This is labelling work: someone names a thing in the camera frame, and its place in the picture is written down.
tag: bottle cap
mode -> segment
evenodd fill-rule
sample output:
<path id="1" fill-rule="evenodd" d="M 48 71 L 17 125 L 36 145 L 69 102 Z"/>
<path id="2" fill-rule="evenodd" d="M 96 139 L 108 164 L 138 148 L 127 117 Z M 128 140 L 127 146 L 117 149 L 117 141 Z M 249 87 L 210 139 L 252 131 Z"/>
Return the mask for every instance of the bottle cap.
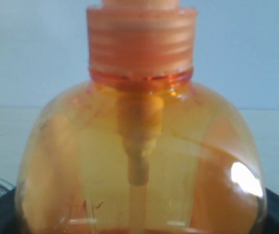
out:
<path id="1" fill-rule="evenodd" d="M 197 12 L 178 0 L 102 0 L 87 9 L 90 69 L 132 79 L 192 69 Z"/>

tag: pump dispenser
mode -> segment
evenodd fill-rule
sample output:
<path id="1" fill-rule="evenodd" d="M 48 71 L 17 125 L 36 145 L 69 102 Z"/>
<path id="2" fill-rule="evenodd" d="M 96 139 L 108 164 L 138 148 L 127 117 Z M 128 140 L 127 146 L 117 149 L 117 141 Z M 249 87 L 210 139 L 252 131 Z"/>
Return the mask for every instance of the pump dispenser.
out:
<path id="1" fill-rule="evenodd" d="M 92 80 L 34 124 L 16 191 L 21 234 L 261 234 L 251 133 L 191 81 L 196 15 L 178 0 L 88 8 Z"/>

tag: translucent plastic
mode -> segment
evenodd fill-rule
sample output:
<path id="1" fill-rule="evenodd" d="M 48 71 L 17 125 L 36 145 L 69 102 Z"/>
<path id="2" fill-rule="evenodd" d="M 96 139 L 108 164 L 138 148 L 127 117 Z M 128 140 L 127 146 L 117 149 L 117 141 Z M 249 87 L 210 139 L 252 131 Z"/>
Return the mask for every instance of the translucent plastic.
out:
<path id="1" fill-rule="evenodd" d="M 237 109 L 191 72 L 140 84 L 92 73 L 31 132 L 22 234 L 260 234 L 260 162 Z"/>

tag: table surface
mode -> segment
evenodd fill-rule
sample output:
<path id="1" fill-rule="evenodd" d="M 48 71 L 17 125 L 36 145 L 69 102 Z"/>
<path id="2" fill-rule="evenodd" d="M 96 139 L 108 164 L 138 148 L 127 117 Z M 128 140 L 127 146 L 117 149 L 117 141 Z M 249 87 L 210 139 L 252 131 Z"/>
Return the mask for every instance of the table surface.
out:
<path id="1" fill-rule="evenodd" d="M 0 108 L 0 177 L 15 184 L 39 108 Z M 279 194 L 279 111 L 241 110 L 261 157 L 265 185 Z"/>

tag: black tray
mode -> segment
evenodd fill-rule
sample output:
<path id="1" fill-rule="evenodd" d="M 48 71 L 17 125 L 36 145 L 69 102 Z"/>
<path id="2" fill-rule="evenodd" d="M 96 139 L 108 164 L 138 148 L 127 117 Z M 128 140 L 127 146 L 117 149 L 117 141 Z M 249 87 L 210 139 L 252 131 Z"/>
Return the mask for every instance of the black tray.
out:
<path id="1" fill-rule="evenodd" d="M 0 197 L 0 234 L 18 234 L 14 215 L 15 190 Z M 263 234 L 279 234 L 279 196 L 267 190 L 268 215 Z"/>

